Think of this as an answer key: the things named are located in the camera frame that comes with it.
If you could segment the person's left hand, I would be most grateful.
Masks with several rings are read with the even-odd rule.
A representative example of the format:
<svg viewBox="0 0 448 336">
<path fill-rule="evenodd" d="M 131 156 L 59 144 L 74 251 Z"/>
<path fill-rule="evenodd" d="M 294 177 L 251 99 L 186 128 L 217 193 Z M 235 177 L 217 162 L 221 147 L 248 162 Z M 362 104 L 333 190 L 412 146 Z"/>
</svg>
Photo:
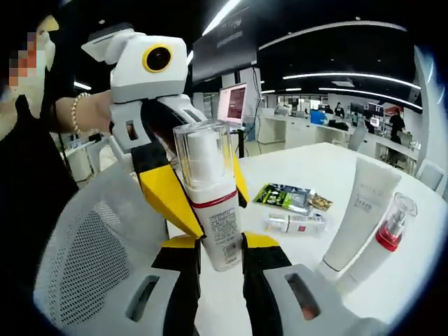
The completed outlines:
<svg viewBox="0 0 448 336">
<path fill-rule="evenodd" d="M 109 133 L 111 124 L 111 91 L 100 92 L 83 99 L 83 126 L 85 130 Z"/>
</svg>

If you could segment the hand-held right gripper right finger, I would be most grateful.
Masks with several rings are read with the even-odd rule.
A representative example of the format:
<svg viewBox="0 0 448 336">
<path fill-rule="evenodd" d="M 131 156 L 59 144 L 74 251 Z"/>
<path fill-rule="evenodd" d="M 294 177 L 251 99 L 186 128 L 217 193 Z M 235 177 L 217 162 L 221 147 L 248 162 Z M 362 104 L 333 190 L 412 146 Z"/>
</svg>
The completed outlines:
<svg viewBox="0 0 448 336">
<path fill-rule="evenodd" d="M 275 239 L 243 232 L 241 255 L 253 335 L 354 333 L 354 315 L 335 289 L 304 265 L 292 264 Z"/>
</svg>

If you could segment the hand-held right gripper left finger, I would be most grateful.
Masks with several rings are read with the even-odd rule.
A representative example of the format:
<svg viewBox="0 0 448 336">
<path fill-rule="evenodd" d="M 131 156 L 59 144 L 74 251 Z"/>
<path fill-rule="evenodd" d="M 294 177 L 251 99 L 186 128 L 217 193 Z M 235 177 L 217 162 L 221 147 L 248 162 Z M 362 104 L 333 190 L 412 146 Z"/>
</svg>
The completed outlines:
<svg viewBox="0 0 448 336">
<path fill-rule="evenodd" d="M 128 251 L 131 272 L 115 297 L 115 334 L 194 335 L 200 242 L 185 234 L 152 251 Z"/>
</svg>

